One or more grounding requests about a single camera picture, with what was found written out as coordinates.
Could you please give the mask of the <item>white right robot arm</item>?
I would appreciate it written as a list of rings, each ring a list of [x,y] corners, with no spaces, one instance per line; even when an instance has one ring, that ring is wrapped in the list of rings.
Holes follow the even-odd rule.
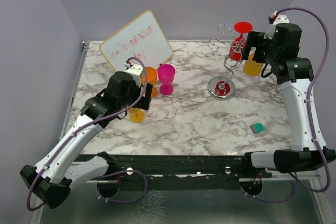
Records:
[[[298,57],[302,30],[291,23],[273,28],[272,38],[262,32],[249,32],[242,59],[248,59],[255,48],[253,60],[269,65],[276,76],[290,124],[290,149],[246,153],[249,160],[241,164],[246,177],[254,177],[261,168],[281,173],[316,170],[335,160],[335,150],[327,148],[313,107],[313,90],[309,87],[314,80],[312,64]]]

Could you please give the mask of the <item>orange plastic wine glass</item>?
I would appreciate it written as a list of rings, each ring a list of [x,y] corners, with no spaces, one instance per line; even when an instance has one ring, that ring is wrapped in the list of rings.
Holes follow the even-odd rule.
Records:
[[[158,90],[155,87],[155,85],[157,83],[157,71],[156,71],[156,69],[154,69],[152,67],[146,67],[145,69],[146,69],[146,72],[147,72],[148,83],[153,85],[151,98],[155,98],[158,94]]]

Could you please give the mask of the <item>magenta plastic wine glass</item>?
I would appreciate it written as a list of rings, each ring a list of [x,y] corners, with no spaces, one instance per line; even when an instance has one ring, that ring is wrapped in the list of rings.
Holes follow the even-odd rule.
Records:
[[[159,91],[162,95],[171,95],[174,91],[172,82],[175,77],[175,68],[170,64],[160,65],[157,69],[158,79],[161,82]]]

